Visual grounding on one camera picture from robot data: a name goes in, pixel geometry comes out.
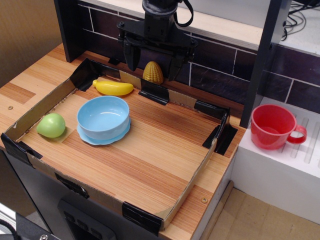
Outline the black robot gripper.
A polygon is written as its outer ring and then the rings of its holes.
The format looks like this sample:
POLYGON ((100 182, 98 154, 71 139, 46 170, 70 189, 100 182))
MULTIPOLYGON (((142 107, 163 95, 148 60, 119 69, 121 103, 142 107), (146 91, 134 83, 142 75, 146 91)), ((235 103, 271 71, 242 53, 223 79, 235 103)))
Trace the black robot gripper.
POLYGON ((179 23, 177 13, 168 16, 146 12, 140 21, 127 20, 117 24, 118 41, 128 68, 135 71, 140 61, 141 49, 172 55, 169 64, 169 81, 174 81, 181 68, 194 57, 197 41, 187 36, 179 27, 185 28, 192 22, 179 23))

